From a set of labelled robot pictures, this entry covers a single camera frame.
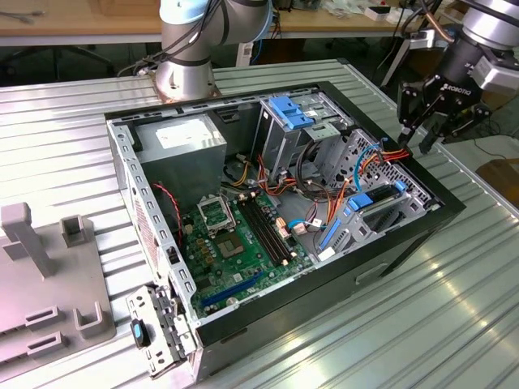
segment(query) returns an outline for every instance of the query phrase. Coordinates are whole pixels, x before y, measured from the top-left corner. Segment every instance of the blue latch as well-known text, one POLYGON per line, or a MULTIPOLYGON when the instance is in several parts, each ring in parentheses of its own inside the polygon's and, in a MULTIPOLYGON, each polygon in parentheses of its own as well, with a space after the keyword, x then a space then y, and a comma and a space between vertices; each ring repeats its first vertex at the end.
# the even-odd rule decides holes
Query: blue latch
POLYGON ((367 207, 368 205, 371 205, 371 204, 373 204, 373 200, 370 199, 370 197, 365 193, 357 194, 356 196, 351 197, 348 200, 348 205, 354 211, 358 211, 359 209, 367 207))
POLYGON ((140 338, 142 336, 142 332, 140 331, 140 324, 135 324, 133 326, 133 333, 136 338, 140 338))
POLYGON ((281 119, 286 121, 286 125, 295 130, 315 124, 315 119, 307 118, 299 109, 299 104, 294 103, 289 97, 271 97, 268 102, 281 119))
POLYGON ((399 192, 403 192, 407 189, 407 185, 403 181, 395 181, 395 188, 398 189, 399 192))

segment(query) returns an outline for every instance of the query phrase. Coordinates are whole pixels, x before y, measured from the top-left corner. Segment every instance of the wooden desk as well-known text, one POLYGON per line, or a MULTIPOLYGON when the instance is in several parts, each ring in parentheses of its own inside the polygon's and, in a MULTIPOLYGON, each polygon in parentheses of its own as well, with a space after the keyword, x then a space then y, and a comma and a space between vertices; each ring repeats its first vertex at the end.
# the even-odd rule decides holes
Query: wooden desk
MULTIPOLYGON (((157 17, 113 17, 101 13, 97 0, 0 0, 1 11, 43 10, 33 25, 0 17, 0 46, 87 45, 161 41, 157 17)), ((281 12, 283 38, 390 36, 394 24, 364 15, 339 19, 327 11, 281 12)))

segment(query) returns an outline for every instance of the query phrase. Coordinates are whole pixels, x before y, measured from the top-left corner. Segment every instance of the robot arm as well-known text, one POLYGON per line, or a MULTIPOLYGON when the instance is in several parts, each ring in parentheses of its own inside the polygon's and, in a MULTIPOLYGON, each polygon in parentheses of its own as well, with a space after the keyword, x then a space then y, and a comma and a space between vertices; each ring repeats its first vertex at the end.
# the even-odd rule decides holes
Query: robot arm
POLYGON ((420 143, 422 153, 429 152, 438 138, 458 136, 490 117, 490 109, 481 103, 483 91, 513 95, 519 90, 519 63, 512 52, 519 45, 519 1, 464 2, 472 8, 453 37, 430 12, 426 17, 434 29, 417 34, 431 47, 431 37, 438 32, 448 48, 432 75, 418 83, 401 83, 397 114, 402 147, 433 113, 442 117, 442 124, 428 131, 420 143))
POLYGON ((272 22, 271 0, 162 0, 162 52, 155 74, 165 99, 211 96, 211 48, 258 40, 272 22))

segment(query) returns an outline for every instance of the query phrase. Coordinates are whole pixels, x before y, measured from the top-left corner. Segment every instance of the metal table surface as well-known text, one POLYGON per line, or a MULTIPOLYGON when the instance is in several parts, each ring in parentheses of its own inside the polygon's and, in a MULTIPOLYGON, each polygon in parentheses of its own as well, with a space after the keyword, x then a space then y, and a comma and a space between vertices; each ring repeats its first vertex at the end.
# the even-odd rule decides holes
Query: metal table surface
MULTIPOLYGON (((336 61, 215 76, 225 94, 329 80, 391 136, 399 131, 394 104, 336 61)), ((93 220, 117 323, 105 344, 2 387, 174 387, 173 374, 147 377, 130 333, 125 296, 152 275, 118 193, 102 116, 159 102, 145 78, 2 89, 0 202, 28 202, 35 225, 76 213, 93 220)), ((442 147, 418 160, 466 210, 390 276, 201 387, 517 387, 517 212, 442 147)))

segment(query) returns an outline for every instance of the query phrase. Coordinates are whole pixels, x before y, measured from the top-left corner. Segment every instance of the yellow wire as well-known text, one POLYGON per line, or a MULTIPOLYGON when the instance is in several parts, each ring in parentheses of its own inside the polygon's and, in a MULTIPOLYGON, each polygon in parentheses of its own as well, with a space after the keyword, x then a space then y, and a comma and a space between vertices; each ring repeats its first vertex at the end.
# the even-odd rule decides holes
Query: yellow wire
POLYGON ((232 186, 240 186, 240 185, 242 185, 245 182, 245 180, 247 179, 247 170, 248 169, 249 169, 249 163, 246 162, 245 163, 245 169, 243 170, 242 177, 239 180, 237 180, 234 184, 231 184, 231 185, 232 186))

